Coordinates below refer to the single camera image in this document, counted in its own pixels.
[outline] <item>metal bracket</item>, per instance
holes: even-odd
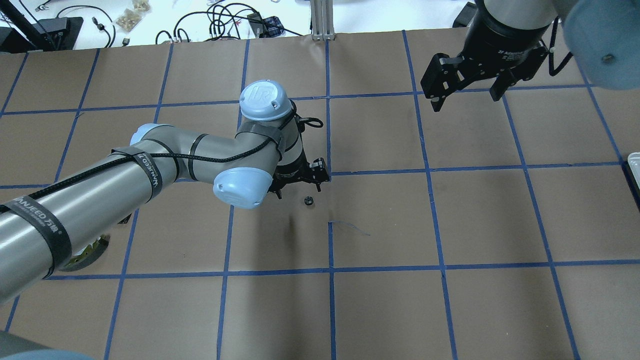
[[[333,0],[310,0],[311,37],[314,40],[333,40]]]

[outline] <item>blue tape line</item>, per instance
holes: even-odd
[[[531,196],[531,203],[533,205],[534,212],[536,214],[536,219],[538,221],[538,227],[540,229],[540,234],[542,236],[542,243],[545,247],[545,252],[547,253],[547,261],[549,263],[549,268],[551,270],[551,277],[553,278],[554,286],[556,287],[556,293],[558,297],[558,303],[560,305],[560,311],[562,312],[564,326],[566,327],[567,335],[569,337],[569,344],[571,345],[571,350],[573,352],[573,357],[575,360],[580,359],[580,354],[578,353],[578,348],[575,343],[575,338],[573,337],[573,330],[571,328],[571,323],[569,322],[569,314],[567,313],[566,306],[564,304],[564,297],[562,295],[562,289],[560,288],[560,282],[558,281],[556,268],[554,266],[554,259],[551,255],[551,249],[549,247],[549,242],[547,240],[547,232],[545,230],[545,226],[542,222],[542,216],[540,215],[540,209],[538,207],[538,201],[536,200],[536,194],[533,190],[533,185],[531,183],[531,177],[529,176],[529,170],[527,168],[527,163],[524,158],[524,154],[522,152],[522,147],[520,146],[520,140],[518,139],[518,133],[516,132],[516,127],[513,122],[513,117],[511,116],[511,110],[509,109],[509,103],[507,101],[507,95],[502,97],[502,103],[504,105],[504,109],[507,113],[507,119],[509,119],[509,126],[511,127],[511,132],[513,134],[513,139],[516,144],[516,148],[518,149],[518,156],[520,157],[520,162],[522,162],[522,170],[524,172],[525,179],[527,181],[527,187],[529,188],[529,195]]]
[[[171,67],[171,57],[173,56],[173,43],[169,45],[169,55],[166,58],[166,67],[164,68],[164,76],[162,78],[162,86],[160,87],[160,95],[158,96],[158,103],[156,104],[156,114],[154,115],[154,124],[158,123],[158,116],[160,116],[160,108],[162,108],[162,99],[164,97],[164,88],[166,87],[166,79],[169,77],[169,68]]]
[[[93,58],[93,64],[91,65],[91,71],[89,71],[89,77],[84,84],[84,90],[82,92],[82,97],[80,98],[80,104],[76,109],[76,115],[74,117],[74,121],[71,124],[71,130],[69,131],[69,136],[67,137],[67,142],[65,144],[65,150],[62,152],[62,157],[60,158],[60,163],[58,164],[58,170],[56,171],[56,177],[54,178],[54,183],[58,181],[60,178],[60,172],[62,171],[62,165],[65,163],[65,158],[67,157],[67,151],[69,150],[69,145],[71,144],[71,138],[74,135],[74,131],[76,130],[76,124],[78,122],[78,118],[81,115],[81,108],[84,104],[84,98],[86,97],[87,91],[89,91],[89,85],[91,84],[91,78],[93,77],[93,71],[95,71],[95,65],[98,63],[98,57],[100,56],[100,49],[95,50],[95,57]]]
[[[331,360],[336,360],[336,339],[335,339],[335,281],[333,273],[333,223],[327,223],[327,238],[329,248],[329,319],[331,327]]]
[[[222,278],[222,291],[220,292],[220,314],[218,317],[218,344],[216,347],[216,359],[220,360],[222,351],[222,330],[225,324],[225,306],[227,304],[227,283],[228,283],[228,271],[229,271],[229,259],[231,258],[231,237],[234,228],[234,213],[236,208],[229,207],[229,222],[227,225],[227,248],[225,250],[225,275]]]
[[[640,264],[640,259],[611,259],[611,260],[578,260],[555,261],[554,266],[598,266],[598,265],[635,265]],[[550,266],[543,263],[485,263],[485,264],[448,264],[447,270],[474,270],[474,269],[506,269],[506,268],[540,268]],[[299,274],[335,274],[351,272],[396,272],[396,271],[440,271],[440,265],[397,265],[397,266],[354,266],[341,268],[302,268],[283,270],[234,270],[234,271],[209,271],[209,272],[170,272],[170,273],[143,273],[125,274],[125,279],[170,279],[176,277],[224,277],[224,276],[277,276]],[[54,275],[47,281],[57,280],[104,280],[119,279],[118,274],[95,275]]]
[[[350,176],[350,175],[378,175],[378,174],[412,174],[416,172],[425,172],[423,168],[405,168],[398,170],[363,170],[363,171],[338,171],[332,172],[331,176]]]
[[[9,318],[6,320],[6,326],[4,327],[4,331],[9,332],[11,329],[11,323],[13,322],[13,316],[15,315],[15,310],[18,308],[18,301],[20,301],[20,295],[16,296],[13,300],[13,305],[11,306],[11,312],[9,313]]]
[[[477,170],[511,170],[522,168],[521,165],[499,165],[499,166],[487,166],[487,167],[442,167],[429,169],[430,172],[445,172],[445,171],[477,171]]]
[[[30,189],[30,188],[46,188],[51,184],[28,184],[28,185],[0,185],[0,189]]]
[[[198,106],[198,105],[223,105],[223,104],[237,104],[238,100],[221,100],[221,101],[197,101],[197,102],[174,102],[171,104],[162,104],[162,108],[171,108],[174,106]]]
[[[7,111],[5,115],[30,115],[30,114],[52,114],[52,113],[75,113],[76,109],[53,109],[53,110],[27,110],[27,111]]]
[[[29,53],[25,53],[24,58],[22,59],[22,63],[18,68],[18,73],[15,75],[15,78],[13,79],[13,83],[11,84],[11,88],[9,89],[9,94],[7,94],[6,99],[4,100],[4,104],[2,105],[2,109],[0,109],[0,117],[2,117],[5,114],[4,111],[6,110],[7,105],[9,105],[9,100],[11,99],[11,95],[13,95],[13,91],[15,90],[15,85],[18,83],[18,80],[20,79],[20,75],[22,74],[22,70],[24,69],[24,64],[27,62],[28,57],[29,57]]]
[[[578,260],[578,261],[554,262],[555,266],[633,265],[633,264],[640,264],[640,259]]]
[[[549,263],[460,264],[447,265],[447,270],[543,268],[547,266]]]
[[[119,279],[120,274],[90,274],[90,275],[52,275],[45,280],[103,280]]]
[[[122,286],[127,274],[127,267],[129,266],[129,256],[131,255],[131,244],[133,243],[133,236],[136,232],[136,225],[138,224],[138,213],[140,209],[136,209],[133,213],[133,219],[131,220],[131,230],[129,231],[129,241],[127,242],[127,250],[124,254],[124,261],[122,262],[122,271],[120,272],[120,281],[118,282],[118,291],[116,292],[116,300],[113,303],[113,312],[111,313],[111,323],[109,324],[109,333],[107,335],[107,344],[104,347],[104,360],[109,359],[109,353],[111,352],[111,342],[113,341],[113,331],[116,326],[116,318],[118,317],[118,309],[120,308],[120,297],[122,296]]]
[[[105,110],[129,110],[129,109],[148,109],[156,108],[157,104],[147,105],[124,105],[124,106],[103,106],[98,108],[82,108],[81,111],[105,111]]]
[[[406,38],[406,31],[402,30],[402,38],[404,40],[404,50],[406,51],[406,59],[409,63],[409,73],[411,75],[411,86],[413,88],[413,103],[415,105],[415,116],[418,123],[418,134],[420,136],[420,146],[422,147],[422,159],[424,160],[424,168],[430,169],[429,158],[427,157],[427,148],[424,141],[424,133],[422,132],[422,117],[420,115],[420,104],[418,103],[418,93],[416,91],[415,76],[413,73],[413,65],[411,61],[411,52],[409,50],[409,41]],[[454,360],[458,359],[458,350],[456,347],[456,337],[453,330],[453,319],[451,316],[451,303],[449,302],[449,286],[447,285],[447,268],[444,261],[444,254],[442,252],[442,241],[440,239],[440,227],[438,225],[438,213],[436,211],[435,199],[433,196],[433,187],[431,181],[431,171],[426,172],[427,175],[427,188],[429,191],[429,203],[431,205],[431,216],[433,217],[433,229],[436,238],[436,247],[438,249],[438,266],[440,268],[441,280],[442,280],[442,294],[444,296],[445,313],[447,317],[447,327],[449,329],[449,342],[451,343],[451,355]]]
[[[329,57],[329,40],[324,41],[324,85],[326,87],[326,121],[324,126],[326,127],[326,168],[331,174],[331,64]]]
[[[242,93],[242,91],[244,90],[244,87],[246,86],[246,68],[249,64],[249,45],[250,45],[250,41],[247,40],[246,44],[244,45],[244,62],[243,62],[243,66],[242,66],[242,82],[240,82],[240,92]],[[240,125],[242,125],[242,111],[240,108],[238,108],[238,123],[237,123],[237,127],[236,129],[240,128]]]

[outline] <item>velcro strap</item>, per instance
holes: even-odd
[[[39,202],[25,195],[0,205],[26,220],[42,235],[49,246],[53,264],[45,278],[66,265],[71,258],[71,240],[69,234],[58,218]]]
[[[111,150],[111,155],[117,154],[133,156],[138,165],[142,168],[142,170],[145,171],[147,177],[149,178],[149,182],[151,183],[151,197],[149,198],[149,200],[147,200],[147,202],[156,197],[162,190],[162,175],[160,174],[160,170],[158,170],[156,162],[151,157],[151,155],[133,146],[118,147]]]
[[[284,151],[286,149],[286,144],[285,144],[284,136],[282,135],[282,131],[279,130],[277,127],[265,126],[257,121],[248,121],[240,125],[240,128],[238,129],[236,136],[240,133],[254,133],[254,134],[268,137],[269,139],[271,139],[271,141],[273,141],[276,144],[276,148],[280,153],[280,159],[282,159],[282,154],[284,154]]]

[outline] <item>light blue joint cap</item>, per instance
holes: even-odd
[[[640,86],[640,6],[637,1],[580,0],[563,24],[564,39],[597,86]]]
[[[227,204],[254,209],[262,204],[272,180],[268,172],[259,168],[230,168],[216,176],[213,193]]]
[[[276,81],[258,80],[242,90],[240,111],[249,120],[272,121],[291,111],[291,101]]]
[[[171,126],[174,127],[173,125],[168,125],[168,124],[144,124],[142,126],[140,126],[138,128],[138,131],[136,131],[133,136],[131,136],[131,141],[129,142],[129,145],[133,145],[136,142],[140,142],[142,141],[142,138],[145,137],[145,135],[160,126]]]

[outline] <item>grid square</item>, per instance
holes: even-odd
[[[617,160],[585,88],[512,90],[506,97],[528,164]]]
[[[398,31],[340,34],[329,43],[329,58],[331,95],[413,91]]]
[[[314,198],[306,206],[305,196]],[[234,210],[229,270],[326,268],[329,195],[298,183],[267,194],[259,208]]]
[[[450,359],[440,272],[335,274],[341,359]]]
[[[640,151],[640,90],[592,90],[622,157]]]
[[[556,268],[583,359],[640,354],[640,265]]]
[[[5,115],[0,122],[0,184],[53,183],[75,113]]]
[[[83,107],[157,104],[168,55],[168,46],[101,50]]]
[[[548,268],[447,271],[458,358],[573,359]]]
[[[188,211],[176,211],[176,204],[188,204]],[[211,185],[174,184],[140,209],[127,271],[222,271],[228,220],[229,205],[212,194]]]
[[[237,104],[170,106],[160,109],[158,124],[233,138],[238,123]]]
[[[95,52],[91,49],[29,54],[6,111],[77,108]]]
[[[329,191],[336,267],[438,264],[425,174],[334,176]]]
[[[419,102],[431,168],[520,165],[504,107],[488,94],[456,94],[438,113],[424,97]]]
[[[547,261],[522,170],[434,172],[447,264]]]
[[[154,121],[155,109],[85,111],[80,113],[69,143],[61,178],[78,172],[128,146],[131,135],[142,124]]]
[[[109,358],[215,357],[221,285],[221,277],[127,279]]]
[[[331,100],[332,171],[424,168],[412,96]]]
[[[246,41],[174,45],[163,103],[238,100],[245,45]]]
[[[13,81],[18,74],[18,70],[20,70],[24,57],[25,54],[2,55],[3,71],[0,72],[0,109],[4,106],[6,97],[9,96],[9,91],[11,91],[11,86],[13,86]]]
[[[640,214],[620,167],[529,174],[555,261],[640,258]]]
[[[329,359],[329,275],[233,276],[222,360]]]
[[[10,332],[102,359],[118,280],[40,281],[20,296]]]
[[[325,62],[324,42],[311,35],[251,40],[246,84],[273,79],[289,97],[325,96]]]

